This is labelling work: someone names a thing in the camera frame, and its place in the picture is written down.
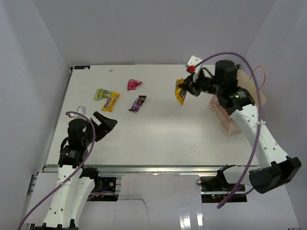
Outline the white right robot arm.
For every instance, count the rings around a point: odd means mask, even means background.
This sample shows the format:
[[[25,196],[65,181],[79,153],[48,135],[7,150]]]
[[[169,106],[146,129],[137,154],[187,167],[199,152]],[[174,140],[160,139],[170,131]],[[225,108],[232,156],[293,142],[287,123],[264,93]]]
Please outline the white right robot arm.
[[[227,165],[218,170],[217,187],[228,191],[234,183],[250,185],[258,193],[264,194],[277,187],[289,183],[302,163],[298,157],[290,157],[277,143],[259,116],[257,95],[253,82],[239,75],[241,71],[230,60],[220,60],[215,64],[215,72],[209,76],[204,74],[204,66],[187,67],[191,74],[176,82],[176,93],[184,99],[186,93],[199,96],[205,92],[212,94],[218,105],[235,122],[252,147],[250,158],[256,158],[257,167],[247,163],[245,167]]]

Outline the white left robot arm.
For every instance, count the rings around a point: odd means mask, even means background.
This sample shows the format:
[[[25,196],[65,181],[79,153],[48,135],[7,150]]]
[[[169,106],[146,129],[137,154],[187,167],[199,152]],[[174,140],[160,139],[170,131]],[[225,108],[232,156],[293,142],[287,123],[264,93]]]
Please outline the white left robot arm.
[[[76,112],[68,123],[68,135],[60,147],[57,189],[51,194],[49,210],[37,230],[76,230],[87,198],[101,187],[97,168],[84,168],[84,163],[93,150],[93,144],[104,138],[117,120],[99,112],[94,117],[97,124],[86,115]]]

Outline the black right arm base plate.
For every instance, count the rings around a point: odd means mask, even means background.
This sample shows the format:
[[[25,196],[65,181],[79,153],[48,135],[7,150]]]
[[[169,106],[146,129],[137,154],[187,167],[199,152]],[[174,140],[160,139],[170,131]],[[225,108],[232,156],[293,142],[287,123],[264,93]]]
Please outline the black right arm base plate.
[[[201,189],[201,200],[202,203],[212,203],[218,204],[224,198],[226,198],[235,184],[226,184],[222,185],[218,182],[216,176],[203,176],[200,177],[196,184]],[[229,199],[228,202],[230,203],[245,203],[247,202],[247,196],[245,195],[247,190],[245,189],[244,185],[241,185],[239,190]]]

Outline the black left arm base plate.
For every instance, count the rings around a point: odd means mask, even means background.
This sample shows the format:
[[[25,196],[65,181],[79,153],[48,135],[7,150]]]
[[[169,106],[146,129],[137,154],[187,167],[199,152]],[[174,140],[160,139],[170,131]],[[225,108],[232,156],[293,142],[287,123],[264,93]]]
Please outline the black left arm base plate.
[[[117,201],[118,195],[116,194],[116,177],[101,177],[98,176],[94,179],[94,189],[89,195],[89,201]]]

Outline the purple chocolate bar wrapper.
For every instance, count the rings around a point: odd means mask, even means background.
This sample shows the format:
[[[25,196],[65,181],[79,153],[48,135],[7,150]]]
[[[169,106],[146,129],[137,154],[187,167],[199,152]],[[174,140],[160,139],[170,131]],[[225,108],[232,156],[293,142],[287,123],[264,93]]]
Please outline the purple chocolate bar wrapper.
[[[146,95],[139,95],[139,97],[133,102],[129,111],[138,112],[141,106],[143,105],[143,103],[145,102],[146,98],[147,98]]]

